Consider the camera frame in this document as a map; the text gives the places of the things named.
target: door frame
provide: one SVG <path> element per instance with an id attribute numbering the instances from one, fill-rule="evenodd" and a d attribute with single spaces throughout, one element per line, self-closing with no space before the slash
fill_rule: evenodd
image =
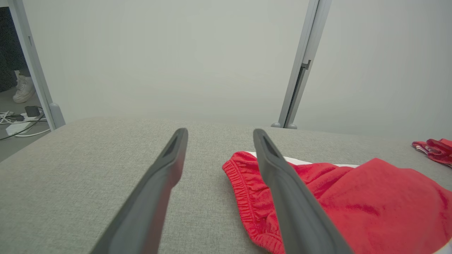
<path id="1" fill-rule="evenodd" d="M 36 88 L 36 94 L 38 95 L 39 102 L 41 103 L 41 107 L 44 111 L 44 114 L 46 115 L 50 130 L 54 131 L 60 126 L 55 125 L 55 118 L 52 115 L 52 98 L 50 96 L 50 91 L 44 77 L 44 72 L 39 62 L 38 52 L 36 51 L 33 37 L 31 35 L 27 15 L 25 13 L 24 3 L 22 0 L 8 0 L 8 5 L 9 10 L 11 11 L 11 16 L 13 17 L 17 35 L 19 37 L 20 46 L 22 47 L 22 51 L 24 52 L 25 60 L 28 65 L 28 69 L 30 70 L 34 87 Z M 55 114 L 55 110 L 53 111 L 54 115 L 59 118 L 60 116 L 58 114 Z"/>
<path id="2" fill-rule="evenodd" d="M 293 120 L 319 47 L 332 0 L 310 0 L 278 122 L 272 127 L 297 129 Z"/>

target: white sneaker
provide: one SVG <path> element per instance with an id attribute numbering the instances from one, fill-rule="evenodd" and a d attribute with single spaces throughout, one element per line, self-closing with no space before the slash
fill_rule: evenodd
<path id="1" fill-rule="evenodd" d="M 24 103 L 36 92 L 31 77 L 24 75 L 17 76 L 17 92 L 13 96 L 16 103 Z"/>

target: cable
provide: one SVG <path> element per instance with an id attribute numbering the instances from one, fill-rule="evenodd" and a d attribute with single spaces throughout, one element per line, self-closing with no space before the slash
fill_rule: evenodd
<path id="1" fill-rule="evenodd" d="M 2 124 L 20 124 L 20 123 L 24 123 L 24 122 L 47 122 L 47 118 L 43 118 L 40 121 L 38 121 L 38 119 L 31 119 L 31 120 L 25 120 L 25 121 L 15 121 L 15 122 L 11 122 L 8 119 L 5 119 L 5 122 L 2 122 L 4 120 L 3 117 L 0 116 L 0 118 L 2 118 L 0 120 L 0 125 Z"/>
<path id="2" fill-rule="evenodd" d="M 44 114 L 42 114 L 42 116 L 38 119 L 38 121 L 41 120 L 43 117 L 44 117 Z M 15 133 L 15 134 L 13 134 L 13 135 L 10 135 L 10 136 L 4 137 L 4 138 L 0 138 L 0 141 L 1 141 L 1 140 L 5 140 L 5 139 L 7 139 L 7 138 L 10 138 L 10 137 L 12 137 L 12 136 L 16 136 L 16 135 L 18 135 L 18 134 L 20 134 L 20 133 L 22 133 L 22 132 L 24 132 L 24 131 L 30 129 L 31 127 L 35 126 L 35 125 L 38 123 L 38 121 L 34 122 L 32 125 L 30 125 L 30 126 L 28 126 L 27 128 L 25 128 L 25 129 L 19 131 L 18 133 Z"/>
<path id="3" fill-rule="evenodd" d="M 2 124 L 2 123 L 3 123 L 3 120 L 4 120 L 4 118 L 3 118 L 3 117 L 7 117 L 7 116 L 8 116 L 8 114 L 9 114 L 9 111 L 0 113 L 0 116 L 2 117 L 2 118 L 1 118 L 1 120 L 0 120 L 0 124 Z"/>
<path id="4" fill-rule="evenodd" d="M 0 124 L 20 124 L 20 123 L 24 123 L 24 122 L 34 122 L 37 121 L 37 119 L 31 119 L 31 120 L 25 120 L 25 121 L 14 121 L 12 122 L 10 119 L 7 118 L 7 116 L 10 116 L 14 114 L 14 112 L 12 111 L 8 111 L 8 112 L 1 112 L 0 113 Z"/>
<path id="5" fill-rule="evenodd" d="M 48 132 L 49 130 L 50 130 L 50 129 L 47 129 L 47 130 L 45 130 L 45 131 L 38 132 L 38 133 L 35 133 L 35 134 L 30 134 L 30 135 L 16 135 L 16 136 L 18 136 L 18 137 L 36 136 L 36 135 L 39 135 L 39 134 L 43 134 L 43 133 L 45 133 L 45 132 Z"/>

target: charger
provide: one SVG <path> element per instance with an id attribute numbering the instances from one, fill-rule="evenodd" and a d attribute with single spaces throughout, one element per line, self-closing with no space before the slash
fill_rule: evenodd
<path id="1" fill-rule="evenodd" d="M 40 115 L 39 108 L 37 106 L 27 106 L 25 107 L 25 112 L 28 117 L 37 117 Z"/>
<path id="2" fill-rule="evenodd" d="M 25 120 L 25 117 L 23 115 L 9 115 L 9 116 L 6 116 L 6 118 L 9 120 L 15 120 L 15 121 Z"/>

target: gray fabric surface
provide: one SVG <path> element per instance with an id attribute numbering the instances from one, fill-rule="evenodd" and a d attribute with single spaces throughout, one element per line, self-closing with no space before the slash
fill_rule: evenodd
<path id="1" fill-rule="evenodd" d="M 179 184 L 159 252 L 262 253 L 247 236 L 221 166 L 254 151 L 253 126 L 168 120 L 85 119 L 0 163 L 0 253 L 88 253 L 173 132 L 188 129 Z M 362 164 L 374 157 L 452 189 L 452 169 L 410 144 L 381 138 L 264 128 L 284 156 Z"/>

